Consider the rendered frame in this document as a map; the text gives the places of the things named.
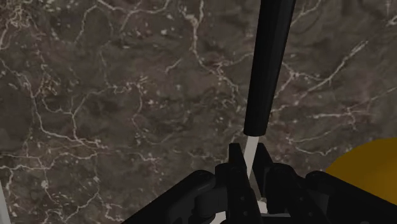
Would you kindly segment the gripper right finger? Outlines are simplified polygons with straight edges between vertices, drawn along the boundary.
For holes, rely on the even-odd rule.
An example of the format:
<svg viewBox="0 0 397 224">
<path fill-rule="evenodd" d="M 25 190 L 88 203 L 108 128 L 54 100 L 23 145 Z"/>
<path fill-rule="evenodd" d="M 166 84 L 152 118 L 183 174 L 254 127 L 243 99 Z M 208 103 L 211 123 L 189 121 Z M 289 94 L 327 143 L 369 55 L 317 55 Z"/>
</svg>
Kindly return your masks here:
<svg viewBox="0 0 397 224">
<path fill-rule="evenodd" d="M 265 224 L 397 224 L 397 205 L 323 171 L 304 178 L 290 165 L 273 162 L 258 143 L 253 172 L 267 211 Z"/>
</svg>

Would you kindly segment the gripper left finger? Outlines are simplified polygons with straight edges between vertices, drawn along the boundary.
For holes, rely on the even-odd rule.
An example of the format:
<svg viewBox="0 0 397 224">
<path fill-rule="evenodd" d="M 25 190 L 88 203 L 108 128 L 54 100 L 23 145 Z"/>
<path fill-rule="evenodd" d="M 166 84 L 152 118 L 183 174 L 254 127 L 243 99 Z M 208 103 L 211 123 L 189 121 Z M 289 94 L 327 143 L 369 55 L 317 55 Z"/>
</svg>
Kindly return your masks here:
<svg viewBox="0 0 397 224">
<path fill-rule="evenodd" d="M 229 144 L 228 162 L 215 173 L 192 172 L 122 224 L 210 224 L 221 212 L 221 224 L 263 224 L 238 143 Z"/>
</svg>

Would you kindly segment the black-handled knife with white blade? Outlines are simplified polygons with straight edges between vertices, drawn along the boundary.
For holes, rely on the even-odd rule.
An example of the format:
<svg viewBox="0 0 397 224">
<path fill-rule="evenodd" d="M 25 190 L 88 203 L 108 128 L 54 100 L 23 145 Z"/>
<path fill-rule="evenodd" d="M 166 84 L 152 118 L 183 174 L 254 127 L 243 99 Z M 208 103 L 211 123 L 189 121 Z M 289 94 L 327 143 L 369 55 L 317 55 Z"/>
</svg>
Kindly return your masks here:
<svg viewBox="0 0 397 224">
<path fill-rule="evenodd" d="M 295 4 L 296 0 L 260 0 L 244 120 L 244 134 L 248 137 L 244 159 L 247 173 L 254 174 L 263 198 L 268 172 L 265 165 L 271 159 L 259 138 L 267 131 Z"/>
</svg>

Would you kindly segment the yellow round object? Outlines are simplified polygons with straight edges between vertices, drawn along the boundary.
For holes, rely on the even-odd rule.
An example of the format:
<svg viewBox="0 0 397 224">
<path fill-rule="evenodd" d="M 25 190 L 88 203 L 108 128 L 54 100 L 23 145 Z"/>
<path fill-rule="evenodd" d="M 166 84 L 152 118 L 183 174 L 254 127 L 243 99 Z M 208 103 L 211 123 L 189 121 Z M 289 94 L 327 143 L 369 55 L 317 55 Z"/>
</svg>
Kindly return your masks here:
<svg viewBox="0 0 397 224">
<path fill-rule="evenodd" d="M 339 156 L 325 172 L 397 205 L 397 137 L 357 146 Z"/>
</svg>

